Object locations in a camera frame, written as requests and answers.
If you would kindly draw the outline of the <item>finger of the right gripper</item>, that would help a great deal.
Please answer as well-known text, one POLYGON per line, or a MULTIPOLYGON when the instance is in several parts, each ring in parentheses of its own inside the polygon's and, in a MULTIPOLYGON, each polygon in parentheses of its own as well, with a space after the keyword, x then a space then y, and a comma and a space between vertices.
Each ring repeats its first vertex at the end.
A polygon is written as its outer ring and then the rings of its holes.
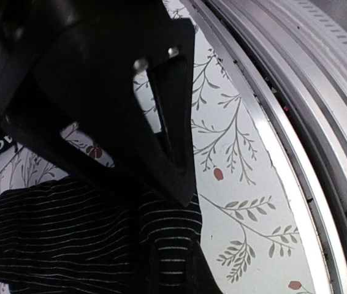
POLYGON ((162 1, 0 1, 0 124, 95 188, 187 206, 195 30, 162 1))

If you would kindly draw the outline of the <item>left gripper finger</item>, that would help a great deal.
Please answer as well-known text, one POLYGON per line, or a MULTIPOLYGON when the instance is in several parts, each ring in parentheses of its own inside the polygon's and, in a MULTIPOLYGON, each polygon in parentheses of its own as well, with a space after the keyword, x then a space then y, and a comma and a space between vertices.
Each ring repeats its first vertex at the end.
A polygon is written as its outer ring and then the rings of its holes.
POLYGON ((149 247, 149 293, 221 293, 198 240, 149 247))

